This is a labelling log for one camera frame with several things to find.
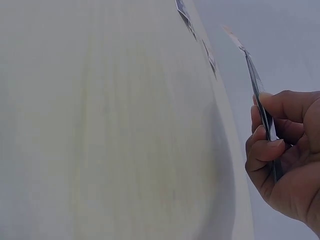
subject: white background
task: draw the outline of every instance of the white background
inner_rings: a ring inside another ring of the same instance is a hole
[[[320,90],[318,0],[194,0],[211,41],[245,149],[252,88],[246,62],[221,29],[231,27],[252,55],[267,92]],[[302,223],[266,205],[249,185],[257,240],[316,240]]]

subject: finger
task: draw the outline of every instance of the finger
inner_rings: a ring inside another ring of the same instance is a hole
[[[285,90],[276,95],[262,92],[259,100],[276,119],[303,123],[309,107],[320,98],[320,92],[295,92]]]
[[[259,100],[273,117],[303,123],[305,134],[310,139],[310,152],[320,152],[320,91],[262,93]]]
[[[254,133],[246,141],[245,152],[247,157],[251,150],[252,145],[259,140],[266,140],[266,129],[263,125],[258,126],[257,129],[254,131]]]
[[[263,199],[268,201],[275,185],[272,165],[269,162],[279,158],[285,151],[285,142],[281,140],[255,142],[247,156],[245,169]]]
[[[290,120],[274,119],[276,135],[288,144],[295,145],[304,135],[305,129],[302,123]]]
[[[251,107],[251,121],[252,121],[251,132],[254,133],[255,130],[260,125],[262,125],[262,120],[261,120],[259,108],[256,105],[253,105]]]
[[[281,155],[280,159],[284,174],[304,164],[303,161],[300,161],[299,155],[300,153],[297,146],[285,145],[285,152]]]

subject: hand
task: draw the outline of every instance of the hand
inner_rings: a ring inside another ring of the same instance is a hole
[[[259,100],[274,117],[280,140],[266,140],[254,100],[245,169],[273,209],[302,221],[320,236],[320,91],[262,93]],[[275,184],[271,161],[276,159],[284,175]]]

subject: white curved surface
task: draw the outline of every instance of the white curved surface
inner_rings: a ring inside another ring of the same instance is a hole
[[[173,0],[5,0],[0,33],[0,239],[253,239],[224,85]]]

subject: sticker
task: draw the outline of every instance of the sticker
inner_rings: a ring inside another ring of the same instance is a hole
[[[216,75],[216,69],[217,69],[216,68],[216,60],[214,58],[212,50],[211,50],[211,48],[207,47],[207,45],[206,45],[206,43],[205,43],[205,41],[203,39],[202,39],[202,42],[203,42],[203,45],[204,45],[204,48],[205,48],[209,63],[210,63],[211,68],[213,70],[214,76],[215,76],[215,78],[217,78],[217,75]]]
[[[231,31],[231,29],[227,26],[222,26],[222,28],[229,35],[229,37],[232,39],[234,44],[240,49],[240,52],[242,52],[244,54],[245,51],[247,51],[246,48],[243,46],[243,44],[240,42],[240,40],[234,35],[234,33]]]
[[[194,26],[191,23],[191,18],[187,11],[185,3],[183,2],[183,0],[175,0],[175,6],[178,12],[181,14],[181,16],[184,18],[185,24],[188,26],[188,28],[192,32],[194,38],[197,40],[196,32],[195,32]]]

